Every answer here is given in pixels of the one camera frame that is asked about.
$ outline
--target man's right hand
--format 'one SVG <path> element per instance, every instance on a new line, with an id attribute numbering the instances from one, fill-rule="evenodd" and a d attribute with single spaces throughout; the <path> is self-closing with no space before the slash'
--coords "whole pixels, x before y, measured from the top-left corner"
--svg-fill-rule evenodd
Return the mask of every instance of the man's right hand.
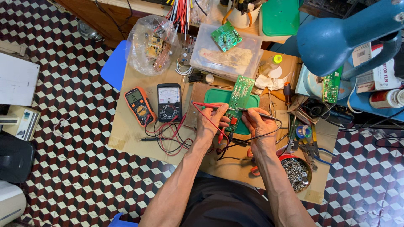
<path id="1" fill-rule="evenodd" d="M 261 108 L 249 108 L 248 112 L 244 112 L 241 116 L 242 121 L 250 130 L 251 137 L 260 136 L 278 128 L 275 121 L 261 117 L 259 113 L 267 114 L 268 112 Z M 276 132 L 269 135 L 253 139 L 251 141 L 251 151 L 255 152 L 273 152 L 275 153 Z"/>

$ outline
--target forearm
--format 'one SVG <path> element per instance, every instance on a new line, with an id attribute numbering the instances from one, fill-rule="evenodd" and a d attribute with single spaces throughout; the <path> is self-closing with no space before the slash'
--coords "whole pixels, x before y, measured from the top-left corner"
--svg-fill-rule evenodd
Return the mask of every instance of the forearm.
<path id="1" fill-rule="evenodd" d="M 202 159 L 212 140 L 196 138 L 184 158 L 158 190 L 139 226 L 179 226 Z"/>
<path id="2" fill-rule="evenodd" d="M 258 169 L 264 181 L 268 200 L 277 227 L 315 226 L 303 204 L 297 198 L 278 157 L 275 141 L 267 141 L 269 146 L 254 153 Z"/>

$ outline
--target man's left hand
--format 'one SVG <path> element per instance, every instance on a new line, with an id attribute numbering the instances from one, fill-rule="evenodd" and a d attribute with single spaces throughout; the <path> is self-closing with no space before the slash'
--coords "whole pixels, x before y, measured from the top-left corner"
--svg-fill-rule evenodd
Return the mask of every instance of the man's left hand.
<path id="1" fill-rule="evenodd" d="M 206 116 L 202 116 L 199 114 L 198 116 L 198 123 L 197 123 L 197 131 L 196 131 L 196 138 L 204 138 L 212 140 L 213 137 L 216 135 L 217 129 L 216 127 L 229 127 L 227 122 L 230 122 L 230 119 L 224 114 L 226 113 L 227 109 L 229 108 L 229 104 L 227 103 L 212 103 L 221 105 L 217 110 L 213 108 L 206 107 L 202 110 L 202 113 Z"/>

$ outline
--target orange digital multimeter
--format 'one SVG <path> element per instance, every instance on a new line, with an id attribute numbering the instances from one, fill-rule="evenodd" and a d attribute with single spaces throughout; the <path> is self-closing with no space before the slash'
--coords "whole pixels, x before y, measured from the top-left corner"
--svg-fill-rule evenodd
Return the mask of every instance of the orange digital multimeter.
<path id="1" fill-rule="evenodd" d="M 146 95 L 145 90 L 141 87 L 135 87 L 134 89 L 126 92 L 125 94 L 126 103 L 136 116 L 137 121 L 143 127 L 146 124 L 150 124 L 156 121 L 156 114 L 150 105 L 149 98 Z"/>

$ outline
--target yellow bottle cap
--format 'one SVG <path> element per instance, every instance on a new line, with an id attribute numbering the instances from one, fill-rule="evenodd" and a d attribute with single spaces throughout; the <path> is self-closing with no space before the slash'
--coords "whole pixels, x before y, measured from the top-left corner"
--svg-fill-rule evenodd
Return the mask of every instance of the yellow bottle cap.
<path id="1" fill-rule="evenodd" d="M 272 59 L 272 62 L 273 62 L 274 64 L 279 64 L 279 63 L 281 63 L 281 62 L 282 62 L 282 56 L 280 56 L 280 55 L 275 55 L 274 58 Z"/>

